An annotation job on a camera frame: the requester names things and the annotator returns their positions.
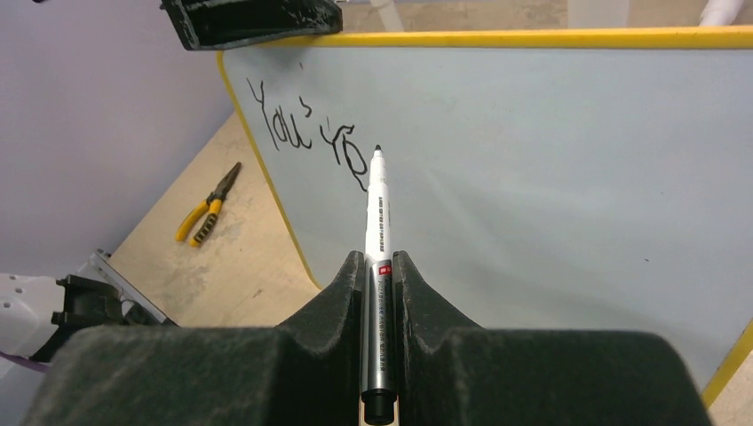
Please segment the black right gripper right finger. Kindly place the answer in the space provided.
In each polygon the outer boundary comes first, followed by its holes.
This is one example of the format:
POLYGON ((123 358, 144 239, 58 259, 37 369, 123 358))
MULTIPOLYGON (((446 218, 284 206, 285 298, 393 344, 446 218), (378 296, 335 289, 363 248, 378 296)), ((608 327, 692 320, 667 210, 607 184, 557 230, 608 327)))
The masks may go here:
POLYGON ((403 425, 708 425, 662 337, 481 327, 395 253, 403 425))

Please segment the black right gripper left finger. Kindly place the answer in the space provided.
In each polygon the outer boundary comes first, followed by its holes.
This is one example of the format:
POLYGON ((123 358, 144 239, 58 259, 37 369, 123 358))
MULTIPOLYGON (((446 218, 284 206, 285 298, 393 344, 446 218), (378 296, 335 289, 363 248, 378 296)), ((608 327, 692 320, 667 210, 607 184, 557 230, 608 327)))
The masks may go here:
POLYGON ((26 425, 355 425, 360 281, 335 278, 275 327, 92 327, 56 354, 26 425))

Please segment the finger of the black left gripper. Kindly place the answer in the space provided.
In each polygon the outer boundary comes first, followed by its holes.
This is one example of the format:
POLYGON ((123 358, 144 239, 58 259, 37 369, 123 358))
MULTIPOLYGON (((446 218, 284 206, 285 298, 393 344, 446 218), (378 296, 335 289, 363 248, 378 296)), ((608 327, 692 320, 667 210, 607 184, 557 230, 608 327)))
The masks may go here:
POLYGON ((223 51, 344 28, 341 8, 327 0, 164 0, 160 9, 188 51, 223 51))

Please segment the white whiteboard marker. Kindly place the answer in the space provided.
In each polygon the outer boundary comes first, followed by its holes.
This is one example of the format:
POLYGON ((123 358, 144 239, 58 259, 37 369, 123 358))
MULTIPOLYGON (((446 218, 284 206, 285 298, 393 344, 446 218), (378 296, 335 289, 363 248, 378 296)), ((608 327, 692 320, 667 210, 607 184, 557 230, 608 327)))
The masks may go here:
POLYGON ((361 292, 361 378, 363 420, 395 421, 395 319, 392 285, 390 198, 383 149, 375 147, 369 165, 365 231, 365 280, 361 292))

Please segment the yellow framed whiteboard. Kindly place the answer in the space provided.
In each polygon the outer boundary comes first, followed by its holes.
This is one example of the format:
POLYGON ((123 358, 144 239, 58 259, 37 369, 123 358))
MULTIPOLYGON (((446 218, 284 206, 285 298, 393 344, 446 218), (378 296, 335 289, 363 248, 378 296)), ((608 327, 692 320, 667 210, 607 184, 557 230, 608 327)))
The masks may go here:
POLYGON ((488 327, 661 335, 711 404, 752 348, 749 26, 358 33, 218 68, 309 279, 392 248, 488 327))

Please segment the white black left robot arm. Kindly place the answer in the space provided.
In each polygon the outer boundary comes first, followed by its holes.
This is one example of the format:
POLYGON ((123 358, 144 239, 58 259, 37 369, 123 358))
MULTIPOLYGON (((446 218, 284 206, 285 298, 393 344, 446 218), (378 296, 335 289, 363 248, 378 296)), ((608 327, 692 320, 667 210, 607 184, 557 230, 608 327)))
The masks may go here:
POLYGON ((215 51, 342 28, 334 1, 2 2, 2 357, 45 372, 80 330, 170 324, 124 280, 69 269, 228 110, 215 51))

